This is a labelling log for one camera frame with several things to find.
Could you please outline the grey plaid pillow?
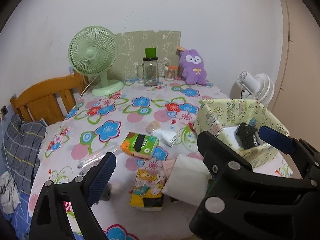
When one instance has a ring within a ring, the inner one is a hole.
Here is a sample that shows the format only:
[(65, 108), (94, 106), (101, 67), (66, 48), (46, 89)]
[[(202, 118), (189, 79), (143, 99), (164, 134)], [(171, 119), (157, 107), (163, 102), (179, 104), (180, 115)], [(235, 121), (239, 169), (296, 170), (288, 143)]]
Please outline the grey plaid pillow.
[(17, 189), (29, 195), (40, 166), (38, 158), (46, 133), (43, 121), (26, 122), (14, 114), (4, 132), (2, 157)]

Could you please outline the purple plush bunny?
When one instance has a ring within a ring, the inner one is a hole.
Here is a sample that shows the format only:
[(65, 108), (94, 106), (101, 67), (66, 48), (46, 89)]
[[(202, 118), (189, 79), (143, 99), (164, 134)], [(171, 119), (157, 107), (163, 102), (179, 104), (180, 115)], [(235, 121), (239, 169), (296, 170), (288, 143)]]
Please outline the purple plush bunny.
[(207, 72), (204, 69), (202, 57), (195, 49), (180, 51), (179, 65), (182, 68), (181, 76), (188, 85), (206, 85)]

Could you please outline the yellow patterned storage box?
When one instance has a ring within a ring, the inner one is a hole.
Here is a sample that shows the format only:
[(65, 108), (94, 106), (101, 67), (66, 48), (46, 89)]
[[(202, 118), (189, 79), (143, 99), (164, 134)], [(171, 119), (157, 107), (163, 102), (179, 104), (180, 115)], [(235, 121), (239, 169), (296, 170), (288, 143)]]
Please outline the yellow patterned storage box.
[(201, 103), (193, 129), (197, 135), (209, 132), (237, 154), (248, 161), (253, 168), (272, 161), (278, 150), (270, 144), (259, 141), (259, 146), (244, 149), (236, 135), (231, 134), (246, 123), (256, 129), (268, 126), (289, 136), (289, 130), (259, 101), (253, 99), (206, 99)]

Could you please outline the clear plastic bag pack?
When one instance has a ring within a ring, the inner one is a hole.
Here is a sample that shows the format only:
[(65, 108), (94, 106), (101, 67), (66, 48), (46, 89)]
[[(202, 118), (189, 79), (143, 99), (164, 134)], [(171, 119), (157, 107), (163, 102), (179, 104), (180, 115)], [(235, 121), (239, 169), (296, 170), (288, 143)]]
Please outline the clear plastic bag pack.
[(118, 155), (120, 153), (118, 144), (108, 144), (88, 156), (81, 158), (77, 165), (77, 168), (81, 170), (80, 174), (85, 174), (91, 167), (97, 166), (108, 152)]

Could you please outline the cotton swab container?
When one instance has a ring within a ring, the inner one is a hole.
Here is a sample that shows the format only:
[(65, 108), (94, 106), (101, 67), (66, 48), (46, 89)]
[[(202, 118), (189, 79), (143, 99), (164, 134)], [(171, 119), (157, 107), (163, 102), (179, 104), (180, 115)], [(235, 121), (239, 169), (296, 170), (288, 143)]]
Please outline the cotton swab container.
[(178, 67), (176, 66), (165, 66), (164, 67), (164, 78), (167, 81), (173, 81), (178, 76)]

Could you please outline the green orange tissue pack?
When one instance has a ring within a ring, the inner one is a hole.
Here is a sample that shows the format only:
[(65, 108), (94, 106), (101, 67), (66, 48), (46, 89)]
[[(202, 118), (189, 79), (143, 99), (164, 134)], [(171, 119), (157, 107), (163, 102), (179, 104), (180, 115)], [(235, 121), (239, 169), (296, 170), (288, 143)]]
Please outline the green orange tissue pack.
[(120, 148), (128, 155), (149, 160), (158, 145), (159, 139), (157, 137), (129, 132)]

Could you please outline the white crumpled clothing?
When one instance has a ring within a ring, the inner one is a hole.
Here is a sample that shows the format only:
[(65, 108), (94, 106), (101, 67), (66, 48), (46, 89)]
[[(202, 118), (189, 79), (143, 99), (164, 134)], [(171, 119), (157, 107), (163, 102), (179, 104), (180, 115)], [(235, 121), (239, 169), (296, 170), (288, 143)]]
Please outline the white crumpled clothing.
[(6, 214), (14, 213), (21, 201), (14, 179), (8, 171), (1, 175), (0, 188), (3, 212)]

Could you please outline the white standing fan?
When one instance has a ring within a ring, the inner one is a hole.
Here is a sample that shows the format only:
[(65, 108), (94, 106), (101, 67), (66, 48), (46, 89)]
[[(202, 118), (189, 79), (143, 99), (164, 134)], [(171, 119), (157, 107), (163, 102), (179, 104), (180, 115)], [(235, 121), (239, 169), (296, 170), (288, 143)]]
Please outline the white standing fan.
[(264, 73), (252, 75), (247, 71), (239, 74), (230, 92), (230, 97), (233, 99), (254, 99), (265, 107), (273, 96), (274, 83), (268, 75)]

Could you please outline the beige door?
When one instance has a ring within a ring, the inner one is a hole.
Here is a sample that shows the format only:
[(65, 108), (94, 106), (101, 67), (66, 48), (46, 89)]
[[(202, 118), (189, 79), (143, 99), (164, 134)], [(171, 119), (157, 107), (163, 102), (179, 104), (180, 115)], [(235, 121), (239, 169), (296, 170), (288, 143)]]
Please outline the beige door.
[(319, 26), (302, 0), (280, 0), (283, 49), (272, 113), (319, 149)]

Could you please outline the green patterned board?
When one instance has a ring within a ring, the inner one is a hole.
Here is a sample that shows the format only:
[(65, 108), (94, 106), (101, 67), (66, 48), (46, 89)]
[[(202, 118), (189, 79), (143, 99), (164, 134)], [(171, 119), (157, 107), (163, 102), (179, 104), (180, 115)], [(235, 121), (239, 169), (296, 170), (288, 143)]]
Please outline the green patterned board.
[(159, 75), (163, 76), (164, 66), (178, 66), (181, 32), (173, 30), (132, 31), (114, 35), (118, 54), (112, 67), (107, 71), (108, 79), (132, 80), (142, 73), (140, 66), (145, 57), (145, 48), (156, 48)]

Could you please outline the white cloth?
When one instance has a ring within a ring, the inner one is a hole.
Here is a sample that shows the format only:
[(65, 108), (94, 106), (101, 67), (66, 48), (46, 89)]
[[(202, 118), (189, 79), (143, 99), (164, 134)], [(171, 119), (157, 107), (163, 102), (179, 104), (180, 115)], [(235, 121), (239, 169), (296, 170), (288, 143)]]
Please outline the white cloth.
[(155, 129), (151, 132), (151, 135), (157, 137), (159, 141), (163, 142), (165, 145), (172, 147), (175, 143), (177, 136), (176, 132), (166, 130), (166, 129)]

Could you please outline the yellow cartoon tissue pack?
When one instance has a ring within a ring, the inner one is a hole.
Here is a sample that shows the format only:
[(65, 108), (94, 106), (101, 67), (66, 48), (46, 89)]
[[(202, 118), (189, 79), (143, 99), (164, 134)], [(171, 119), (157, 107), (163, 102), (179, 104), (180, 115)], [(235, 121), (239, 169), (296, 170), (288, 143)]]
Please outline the yellow cartoon tissue pack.
[(161, 211), (166, 182), (164, 171), (139, 169), (131, 193), (130, 205), (143, 211)]

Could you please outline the grey knitted glove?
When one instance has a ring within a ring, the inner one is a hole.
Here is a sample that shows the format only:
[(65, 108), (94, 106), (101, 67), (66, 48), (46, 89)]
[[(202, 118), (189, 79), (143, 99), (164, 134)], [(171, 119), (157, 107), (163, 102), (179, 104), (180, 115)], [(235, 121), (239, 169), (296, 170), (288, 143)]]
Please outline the grey knitted glove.
[(107, 184), (99, 198), (99, 200), (108, 202), (111, 198), (111, 185)]

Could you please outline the glass mason jar mug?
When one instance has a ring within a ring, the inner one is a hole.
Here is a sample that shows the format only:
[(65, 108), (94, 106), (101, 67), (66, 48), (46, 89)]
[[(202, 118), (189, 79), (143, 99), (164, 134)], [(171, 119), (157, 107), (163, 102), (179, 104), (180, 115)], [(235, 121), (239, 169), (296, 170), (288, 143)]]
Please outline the glass mason jar mug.
[(143, 58), (143, 62), (137, 68), (137, 77), (146, 87), (159, 84), (158, 57)]

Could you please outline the black plastic bag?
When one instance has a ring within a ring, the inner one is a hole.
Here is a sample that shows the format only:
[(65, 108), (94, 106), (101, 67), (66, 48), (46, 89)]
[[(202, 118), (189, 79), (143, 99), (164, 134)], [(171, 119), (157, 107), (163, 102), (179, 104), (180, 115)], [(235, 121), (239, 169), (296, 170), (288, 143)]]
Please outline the black plastic bag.
[(242, 122), (235, 133), (239, 145), (244, 149), (254, 148), (260, 145), (258, 139), (258, 130)]

